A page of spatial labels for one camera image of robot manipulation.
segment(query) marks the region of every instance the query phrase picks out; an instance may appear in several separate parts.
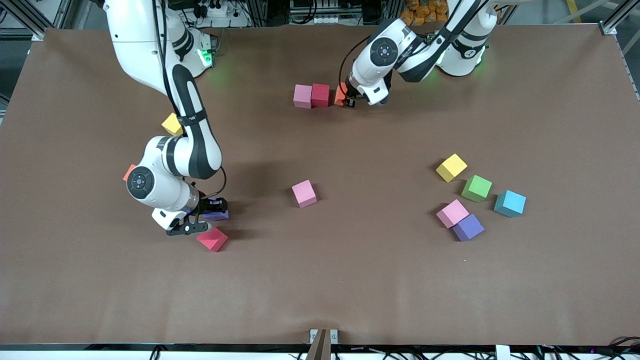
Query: purple cube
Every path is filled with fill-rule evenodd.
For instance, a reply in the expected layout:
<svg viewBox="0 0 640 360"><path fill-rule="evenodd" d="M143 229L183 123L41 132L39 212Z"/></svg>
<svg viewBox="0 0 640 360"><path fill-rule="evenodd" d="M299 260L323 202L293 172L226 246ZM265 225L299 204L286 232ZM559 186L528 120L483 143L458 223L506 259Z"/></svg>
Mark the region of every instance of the purple cube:
<svg viewBox="0 0 640 360"><path fill-rule="evenodd" d="M229 220L229 210L202 215L208 221Z"/></svg>
<svg viewBox="0 0 640 360"><path fill-rule="evenodd" d="M478 221L478 218L471 214L462 219L453 227L453 231L458 235L460 241L469 241L479 233L484 231L484 227Z"/></svg>

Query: cyan cube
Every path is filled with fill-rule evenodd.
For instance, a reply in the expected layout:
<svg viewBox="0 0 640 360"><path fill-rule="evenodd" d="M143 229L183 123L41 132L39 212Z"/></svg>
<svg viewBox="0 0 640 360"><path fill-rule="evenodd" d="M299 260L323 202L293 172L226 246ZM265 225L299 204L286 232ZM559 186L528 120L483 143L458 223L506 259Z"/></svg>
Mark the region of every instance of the cyan cube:
<svg viewBox="0 0 640 360"><path fill-rule="evenodd" d="M495 201L493 210L506 217L520 217L522 216L522 213L524 213L524 204L526 202L526 197L519 193L512 192L511 190L507 190L498 195L498 199Z"/></svg>
<svg viewBox="0 0 640 360"><path fill-rule="evenodd" d="M478 218L471 214L456 224L453 227L453 231L456 233L460 241L469 241L479 233L483 232L484 227L480 224Z"/></svg>

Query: red cube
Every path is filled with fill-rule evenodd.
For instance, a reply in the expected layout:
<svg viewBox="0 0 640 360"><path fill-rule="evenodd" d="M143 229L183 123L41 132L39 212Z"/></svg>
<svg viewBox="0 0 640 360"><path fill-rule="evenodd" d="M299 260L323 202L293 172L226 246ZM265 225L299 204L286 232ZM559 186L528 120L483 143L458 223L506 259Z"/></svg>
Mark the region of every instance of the red cube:
<svg viewBox="0 0 640 360"><path fill-rule="evenodd" d="M222 231L218 230L217 227L214 227L211 231L207 233L202 233L198 235L198 241L202 243L202 245L206 246L207 249L218 252L222 245L227 242L229 237L224 235Z"/></svg>
<svg viewBox="0 0 640 360"><path fill-rule="evenodd" d="M329 85L313 84L311 89L311 106L329 107Z"/></svg>

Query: green cube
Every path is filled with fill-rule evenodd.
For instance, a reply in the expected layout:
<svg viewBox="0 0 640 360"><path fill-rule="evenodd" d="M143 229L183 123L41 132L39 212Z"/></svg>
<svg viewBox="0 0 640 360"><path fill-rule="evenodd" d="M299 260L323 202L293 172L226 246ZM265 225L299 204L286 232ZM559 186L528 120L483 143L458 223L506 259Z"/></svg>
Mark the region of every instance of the green cube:
<svg viewBox="0 0 640 360"><path fill-rule="evenodd" d="M489 196L489 190L491 190L491 181L474 175L467 180L467 184L462 190L462 196L475 202L481 202Z"/></svg>

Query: pink cube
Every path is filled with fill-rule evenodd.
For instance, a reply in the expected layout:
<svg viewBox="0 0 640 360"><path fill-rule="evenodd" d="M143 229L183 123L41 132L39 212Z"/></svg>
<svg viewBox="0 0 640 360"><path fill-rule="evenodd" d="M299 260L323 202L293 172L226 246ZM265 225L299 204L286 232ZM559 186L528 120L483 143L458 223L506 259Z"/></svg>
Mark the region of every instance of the pink cube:
<svg viewBox="0 0 640 360"><path fill-rule="evenodd" d="M325 84L314 84L311 90L311 105L321 108L329 107L330 87Z"/></svg>
<svg viewBox="0 0 640 360"><path fill-rule="evenodd" d="M311 187L311 181L304 180L302 183L294 185L291 188L293 189L293 194L296 196L300 208L309 206L317 201L316 193L313 187Z"/></svg>
<svg viewBox="0 0 640 360"><path fill-rule="evenodd" d="M312 86L296 85L293 92L293 105L297 108L311 109L311 91Z"/></svg>
<svg viewBox="0 0 640 360"><path fill-rule="evenodd" d="M444 209L440 210L436 216L442 221L444 226L448 229L452 228L454 225L459 223L462 219L469 216L469 212L465 209L464 206L457 199L454 200L449 205L445 206Z"/></svg>
<svg viewBox="0 0 640 360"><path fill-rule="evenodd" d="M227 239L229 239L229 237L224 235L217 227L214 227L211 231L198 235L198 241L213 252L220 251L220 248L222 248L222 245L227 242Z"/></svg>

